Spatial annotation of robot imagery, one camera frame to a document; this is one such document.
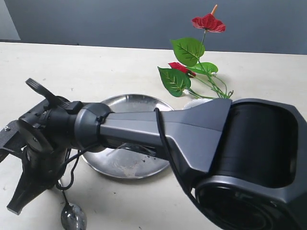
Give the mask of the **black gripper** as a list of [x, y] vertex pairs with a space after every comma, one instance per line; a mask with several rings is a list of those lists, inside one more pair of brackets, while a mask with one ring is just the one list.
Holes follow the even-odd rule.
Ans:
[[7, 205], [14, 214], [57, 183], [72, 149], [83, 149], [75, 135], [83, 103], [56, 96], [32, 78], [25, 83], [43, 101], [0, 132], [0, 159], [11, 154], [22, 161], [21, 177]]

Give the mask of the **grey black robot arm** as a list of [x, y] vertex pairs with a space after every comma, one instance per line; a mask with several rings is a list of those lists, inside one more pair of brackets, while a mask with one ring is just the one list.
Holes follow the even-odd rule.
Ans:
[[20, 214], [57, 185], [78, 155], [130, 144], [167, 160], [184, 193], [224, 230], [307, 227], [307, 122], [292, 105], [214, 99], [185, 110], [116, 113], [68, 101], [37, 81], [43, 101], [0, 133], [0, 157], [22, 160], [7, 209]]

